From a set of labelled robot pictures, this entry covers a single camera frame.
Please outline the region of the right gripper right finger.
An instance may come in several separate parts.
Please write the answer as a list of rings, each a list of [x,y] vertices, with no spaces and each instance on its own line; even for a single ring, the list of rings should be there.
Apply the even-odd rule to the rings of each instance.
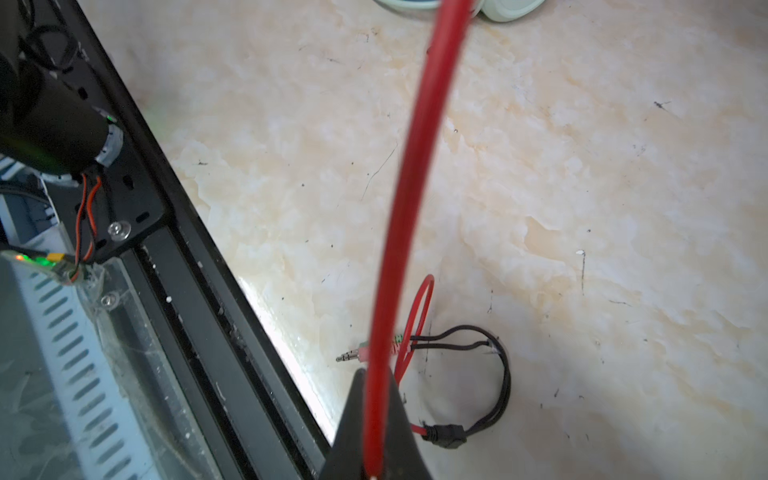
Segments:
[[[404,404],[393,377],[389,380],[388,418],[383,453],[386,480],[431,480],[411,431]]]

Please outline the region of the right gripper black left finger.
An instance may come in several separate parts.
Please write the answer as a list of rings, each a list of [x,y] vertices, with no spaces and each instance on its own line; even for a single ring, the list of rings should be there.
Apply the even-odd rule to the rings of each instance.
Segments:
[[[367,479],[363,465],[363,411],[366,370],[358,369],[331,449],[319,474],[320,480]]]

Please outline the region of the mint green white headphones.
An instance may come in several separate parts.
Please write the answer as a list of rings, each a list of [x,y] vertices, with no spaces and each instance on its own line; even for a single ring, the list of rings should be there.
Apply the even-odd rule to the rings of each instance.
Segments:
[[[392,10],[400,12],[437,10],[439,0],[377,0]],[[508,23],[520,19],[544,4],[544,0],[474,0],[471,3],[473,17],[482,14],[496,23]]]

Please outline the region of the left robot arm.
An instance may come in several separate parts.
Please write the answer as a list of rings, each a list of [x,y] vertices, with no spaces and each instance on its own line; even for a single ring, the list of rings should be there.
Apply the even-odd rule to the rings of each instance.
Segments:
[[[63,21],[37,21],[33,1],[1,3],[1,152],[50,176],[76,176],[119,158],[124,133],[117,120],[91,104],[63,76],[86,60]]]

